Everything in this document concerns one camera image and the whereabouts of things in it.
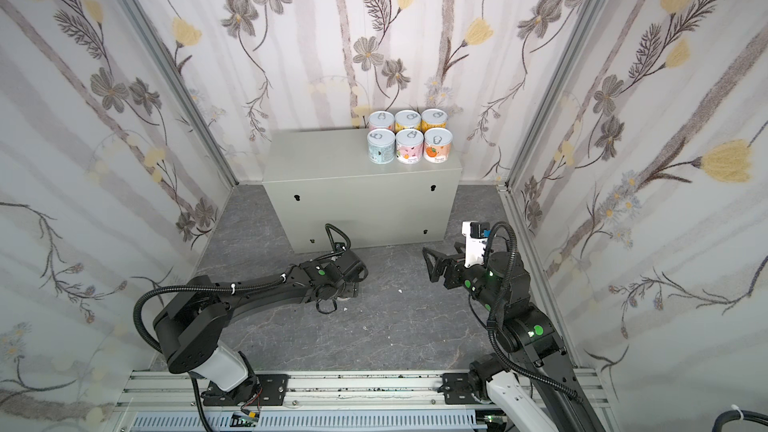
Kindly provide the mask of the orange persimmon label can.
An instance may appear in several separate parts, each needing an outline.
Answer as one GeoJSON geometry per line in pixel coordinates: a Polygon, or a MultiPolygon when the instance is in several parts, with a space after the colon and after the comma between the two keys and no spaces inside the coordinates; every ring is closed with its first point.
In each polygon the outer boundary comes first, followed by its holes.
{"type": "Polygon", "coordinates": [[[446,128],[434,127],[424,133],[424,158],[431,163],[446,162],[450,156],[453,134],[446,128]]]}

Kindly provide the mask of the pink label can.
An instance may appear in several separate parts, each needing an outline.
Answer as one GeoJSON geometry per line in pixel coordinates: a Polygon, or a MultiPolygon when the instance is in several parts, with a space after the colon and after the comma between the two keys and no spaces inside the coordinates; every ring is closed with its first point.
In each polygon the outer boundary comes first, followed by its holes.
{"type": "Polygon", "coordinates": [[[423,156],[424,136],[418,129],[408,128],[396,134],[396,158],[404,164],[418,163],[423,156]]]}

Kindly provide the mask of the blue label can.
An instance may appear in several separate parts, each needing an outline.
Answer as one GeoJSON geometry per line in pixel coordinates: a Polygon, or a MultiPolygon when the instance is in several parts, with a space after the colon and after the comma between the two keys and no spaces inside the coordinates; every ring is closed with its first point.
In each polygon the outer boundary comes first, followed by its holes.
{"type": "Polygon", "coordinates": [[[396,135],[389,129],[372,129],[367,134],[368,154],[372,163],[384,165],[395,159],[396,135]]]}

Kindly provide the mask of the yellow white label can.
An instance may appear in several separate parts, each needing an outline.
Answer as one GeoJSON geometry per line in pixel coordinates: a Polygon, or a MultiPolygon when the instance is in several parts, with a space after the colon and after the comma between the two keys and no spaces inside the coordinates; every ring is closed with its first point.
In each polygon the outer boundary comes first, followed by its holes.
{"type": "Polygon", "coordinates": [[[396,133],[406,129],[421,130],[421,114],[417,111],[401,110],[395,114],[394,118],[396,133]]]}

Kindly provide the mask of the purple label can front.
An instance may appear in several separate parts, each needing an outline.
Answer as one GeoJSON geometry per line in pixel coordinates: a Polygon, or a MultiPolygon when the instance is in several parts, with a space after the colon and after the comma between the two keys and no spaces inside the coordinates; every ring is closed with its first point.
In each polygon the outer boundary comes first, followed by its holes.
{"type": "Polygon", "coordinates": [[[395,116],[388,111],[374,111],[369,115],[368,128],[370,130],[385,129],[394,131],[395,116]]]}

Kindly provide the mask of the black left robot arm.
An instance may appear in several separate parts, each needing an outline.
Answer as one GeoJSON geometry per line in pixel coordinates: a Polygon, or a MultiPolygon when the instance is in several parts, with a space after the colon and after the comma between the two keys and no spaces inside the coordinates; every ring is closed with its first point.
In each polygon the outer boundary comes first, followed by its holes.
{"type": "Polygon", "coordinates": [[[137,333],[163,355],[170,373],[207,379],[224,394],[255,394],[258,376],[241,353],[221,340],[224,329],[283,305],[311,303],[323,313],[322,302],[337,306],[343,294],[368,276],[351,239],[332,224],[325,231],[331,252],[292,264],[280,274],[229,283],[200,275],[144,293],[133,309],[137,333]]]}

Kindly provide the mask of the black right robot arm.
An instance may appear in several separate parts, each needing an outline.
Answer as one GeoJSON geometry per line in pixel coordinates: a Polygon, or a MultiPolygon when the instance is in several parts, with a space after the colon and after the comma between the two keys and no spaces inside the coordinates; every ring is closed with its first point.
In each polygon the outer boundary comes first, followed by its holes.
{"type": "Polygon", "coordinates": [[[491,354],[471,363],[469,392],[500,409],[518,431],[601,431],[565,342],[531,298],[531,277],[512,226],[466,222],[464,243],[447,255],[423,248],[431,282],[461,288],[487,311],[491,354]]]}

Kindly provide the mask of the grey metal cabinet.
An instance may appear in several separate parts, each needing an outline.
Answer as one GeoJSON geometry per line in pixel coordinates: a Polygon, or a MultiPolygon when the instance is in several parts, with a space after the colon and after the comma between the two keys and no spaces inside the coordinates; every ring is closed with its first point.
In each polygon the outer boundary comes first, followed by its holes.
{"type": "Polygon", "coordinates": [[[274,137],[262,184],[296,253],[326,251],[326,224],[355,248],[445,237],[462,175],[455,156],[434,164],[371,161],[361,129],[274,137]]]}

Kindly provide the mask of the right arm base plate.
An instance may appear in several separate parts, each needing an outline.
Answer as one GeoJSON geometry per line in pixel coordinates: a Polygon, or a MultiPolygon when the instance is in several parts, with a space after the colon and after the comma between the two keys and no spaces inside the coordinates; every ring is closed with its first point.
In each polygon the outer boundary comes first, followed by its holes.
{"type": "Polygon", "coordinates": [[[491,404],[485,382],[475,372],[452,372],[441,376],[437,389],[447,405],[491,404]]]}

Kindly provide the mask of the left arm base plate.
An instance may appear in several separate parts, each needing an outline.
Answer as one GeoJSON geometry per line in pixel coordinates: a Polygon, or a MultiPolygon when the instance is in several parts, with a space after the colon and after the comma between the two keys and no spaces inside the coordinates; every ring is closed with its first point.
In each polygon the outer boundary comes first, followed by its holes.
{"type": "Polygon", "coordinates": [[[282,406],[288,390],[288,374],[257,374],[229,392],[214,382],[201,392],[205,406],[282,406]]]}

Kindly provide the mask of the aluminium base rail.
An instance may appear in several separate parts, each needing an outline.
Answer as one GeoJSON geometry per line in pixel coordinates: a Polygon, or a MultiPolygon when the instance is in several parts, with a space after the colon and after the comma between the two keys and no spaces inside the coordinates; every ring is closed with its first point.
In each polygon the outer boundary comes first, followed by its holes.
{"type": "MultiPolygon", "coordinates": [[[[491,404],[447,405],[437,391],[444,371],[337,371],[277,372],[288,374],[288,390],[278,409],[437,408],[465,406],[488,408],[491,404]]],[[[134,372],[123,388],[118,411],[196,410],[189,378],[167,372],[134,372]]]]}

